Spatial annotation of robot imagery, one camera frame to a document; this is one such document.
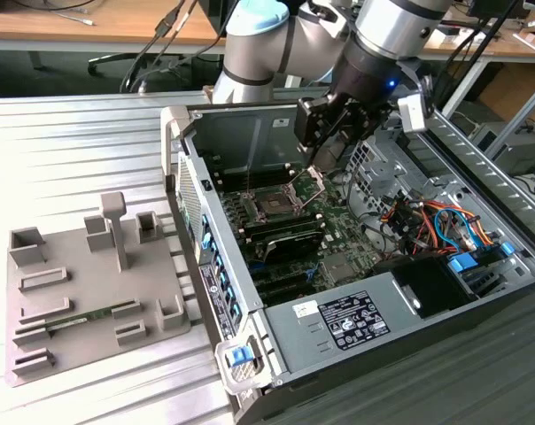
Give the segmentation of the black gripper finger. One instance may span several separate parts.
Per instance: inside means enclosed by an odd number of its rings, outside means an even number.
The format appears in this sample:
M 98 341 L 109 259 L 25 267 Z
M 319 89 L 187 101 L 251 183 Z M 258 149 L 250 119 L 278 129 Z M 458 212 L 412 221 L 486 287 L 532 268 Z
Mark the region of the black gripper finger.
M 335 121 L 328 97 L 302 97 L 297 103 L 294 134 L 299 150 L 308 156 L 311 166 L 320 148 L 334 135 Z
M 341 127 L 341 137 L 347 146 L 368 139 L 385 120 L 385 108 L 351 108 Z

